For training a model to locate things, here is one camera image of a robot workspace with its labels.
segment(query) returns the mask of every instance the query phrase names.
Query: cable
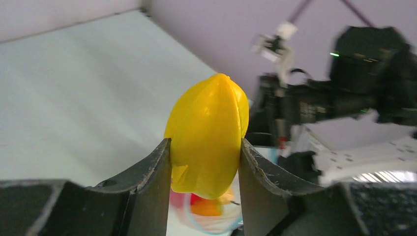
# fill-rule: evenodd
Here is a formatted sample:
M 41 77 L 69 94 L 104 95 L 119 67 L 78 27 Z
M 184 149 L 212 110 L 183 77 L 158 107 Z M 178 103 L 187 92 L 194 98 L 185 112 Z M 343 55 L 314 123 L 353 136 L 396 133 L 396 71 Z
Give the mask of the cable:
M 312 2 L 313 0 L 304 0 L 304 2 L 302 2 L 297 9 L 295 10 L 295 12 L 289 17 L 289 19 L 287 20 L 287 22 L 295 25 L 297 20 L 299 19 L 299 17 L 301 16 L 302 12 L 307 8 L 307 6 Z
M 307 76 L 308 80 L 314 80 L 313 76 L 311 76 L 307 71 L 300 69 L 300 68 L 293 68 L 290 70 L 290 75 L 294 75 L 296 73 L 301 73 Z
M 368 27 L 374 27 L 374 24 L 371 23 L 353 4 L 348 0 L 341 0 L 345 6 L 347 6 L 365 25 Z

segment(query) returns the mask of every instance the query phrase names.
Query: yellow toy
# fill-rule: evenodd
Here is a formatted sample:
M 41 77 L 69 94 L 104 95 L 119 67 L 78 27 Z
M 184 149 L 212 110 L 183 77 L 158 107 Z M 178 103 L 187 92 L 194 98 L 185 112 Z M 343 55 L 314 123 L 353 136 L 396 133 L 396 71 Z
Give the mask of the yellow toy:
M 191 87 L 171 111 L 164 138 L 171 138 L 173 191 L 214 200 L 230 187 L 249 122 L 243 90 L 224 74 Z

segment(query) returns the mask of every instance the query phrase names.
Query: mounting holes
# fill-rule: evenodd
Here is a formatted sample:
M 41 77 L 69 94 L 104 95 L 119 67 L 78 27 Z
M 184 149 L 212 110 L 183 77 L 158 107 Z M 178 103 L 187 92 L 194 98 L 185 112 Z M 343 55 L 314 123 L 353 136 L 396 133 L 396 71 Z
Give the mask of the mounting holes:
M 101 188 L 101 187 L 112 186 L 112 185 L 115 185 L 116 183 L 117 183 L 117 182 L 116 182 L 115 180 L 112 180 L 112 179 L 107 179 L 107 180 L 105 180 L 105 181 L 103 181 L 103 182 L 99 183 L 99 184 L 97 185 L 97 187 Z

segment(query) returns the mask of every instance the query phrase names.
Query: gray wall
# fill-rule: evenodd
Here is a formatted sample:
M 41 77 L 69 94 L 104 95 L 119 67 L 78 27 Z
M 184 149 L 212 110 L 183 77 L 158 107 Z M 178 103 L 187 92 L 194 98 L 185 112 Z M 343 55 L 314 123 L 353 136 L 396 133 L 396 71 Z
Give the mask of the gray wall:
M 417 44 L 416 0 L 352 0 L 377 26 L 398 27 Z M 272 33 L 299 0 L 153 0 L 154 20 L 213 69 L 231 76 L 251 97 L 257 75 L 273 71 L 266 59 L 250 52 L 257 33 Z M 299 31 L 290 44 L 296 48 L 295 67 L 316 79 L 327 76 L 333 40 L 346 25 L 360 21 L 337 0 L 317 0 L 298 23 Z M 299 83 L 300 78 L 292 78 Z M 409 128 L 361 121 L 330 121 L 312 128 L 336 148 L 368 145 L 398 137 Z

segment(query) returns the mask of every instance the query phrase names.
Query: orange object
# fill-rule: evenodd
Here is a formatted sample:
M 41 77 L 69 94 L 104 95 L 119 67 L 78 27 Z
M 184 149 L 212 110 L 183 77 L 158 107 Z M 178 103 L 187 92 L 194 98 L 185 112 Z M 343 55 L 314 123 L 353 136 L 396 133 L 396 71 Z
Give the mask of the orange object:
M 200 216 L 221 216 L 223 214 L 222 204 L 218 199 L 199 199 L 190 206 L 191 212 Z

